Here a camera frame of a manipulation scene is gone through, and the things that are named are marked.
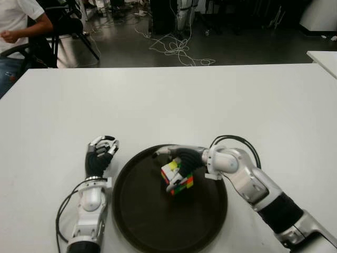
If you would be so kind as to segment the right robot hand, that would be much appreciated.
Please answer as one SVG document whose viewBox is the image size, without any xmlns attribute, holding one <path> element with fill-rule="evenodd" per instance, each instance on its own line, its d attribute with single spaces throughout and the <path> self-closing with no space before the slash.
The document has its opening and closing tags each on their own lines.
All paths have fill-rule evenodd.
<svg viewBox="0 0 337 253">
<path fill-rule="evenodd" d="M 169 163 L 162 166 L 161 174 L 167 183 L 166 192 L 174 194 L 180 186 L 187 185 L 188 177 L 193 171 L 204 166 L 202 156 L 206 148 L 188 145 L 165 145 L 157 149 L 152 158 L 168 155 Z"/>
</svg>

